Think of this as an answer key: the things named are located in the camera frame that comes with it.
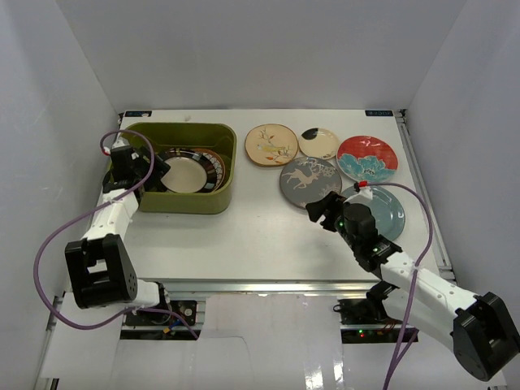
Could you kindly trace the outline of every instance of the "plate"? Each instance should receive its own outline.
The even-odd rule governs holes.
[[[202,153],[204,157],[211,161],[214,166],[215,171],[217,172],[217,184],[214,187],[214,191],[220,187],[224,180],[224,175],[226,172],[226,166],[224,164],[224,160],[219,156],[217,152],[209,149],[196,148],[193,149],[194,152]]]
[[[217,184],[217,172],[211,161],[190,149],[169,149],[159,154],[171,170],[162,184],[173,193],[210,193]]]
[[[349,198],[355,193],[354,187],[350,187],[341,195]],[[375,226],[379,234],[393,241],[405,228],[405,209],[395,195],[384,188],[372,187],[372,193],[374,197],[368,206],[374,215]]]
[[[319,201],[331,191],[340,193],[341,176],[321,158],[300,157],[284,167],[279,186],[293,205],[304,209],[307,203]]]
[[[303,154],[327,160],[336,156],[340,140],[326,128],[310,128],[301,134],[298,145]]]
[[[374,136],[349,138],[340,145],[336,158],[338,167],[356,181],[386,181],[397,170],[393,149]]]
[[[251,160],[263,167],[289,163],[298,153],[298,139],[290,128],[281,124],[263,124],[245,138],[245,151]]]

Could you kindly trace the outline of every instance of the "green plastic tray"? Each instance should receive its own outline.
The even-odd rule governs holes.
[[[128,129],[148,137],[155,153],[175,147],[211,149],[220,155],[225,165],[223,183],[216,191],[146,192],[139,210],[150,213],[218,214],[228,208],[236,156],[236,134],[230,127],[215,123],[136,123]],[[123,134],[123,137],[134,147],[144,145],[138,136]]]

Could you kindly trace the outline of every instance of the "red plate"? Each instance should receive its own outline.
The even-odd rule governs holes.
[[[349,138],[340,145],[336,158],[340,169],[356,181],[388,180],[398,165],[390,145],[374,136]]]

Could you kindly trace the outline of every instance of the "dark plate with striped rim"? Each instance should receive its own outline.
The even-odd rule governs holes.
[[[158,154],[171,169],[162,177],[162,184],[173,193],[210,193],[217,184],[213,163],[202,153],[174,148]]]

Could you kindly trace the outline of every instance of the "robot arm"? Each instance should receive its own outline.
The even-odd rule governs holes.
[[[312,222],[324,216],[324,229],[339,232],[359,265],[382,281],[367,300],[383,316],[403,319],[409,298],[414,260],[378,234],[370,209],[370,190],[357,201],[329,193],[306,206]],[[409,323],[450,349],[475,378],[488,381],[520,352],[520,335],[505,303],[488,292],[483,297],[450,284],[429,270],[419,269]]]
[[[150,152],[135,150],[122,138],[110,151],[112,169],[103,185],[102,202],[115,197],[139,182],[150,169]],[[155,158],[154,172],[146,181],[153,188],[170,167]],[[86,309],[124,303],[135,307],[167,309],[167,295],[161,284],[146,282],[136,276],[124,247],[124,236],[141,201],[137,190],[93,217],[90,229],[81,240],[69,242],[65,249],[68,273],[76,304]]]

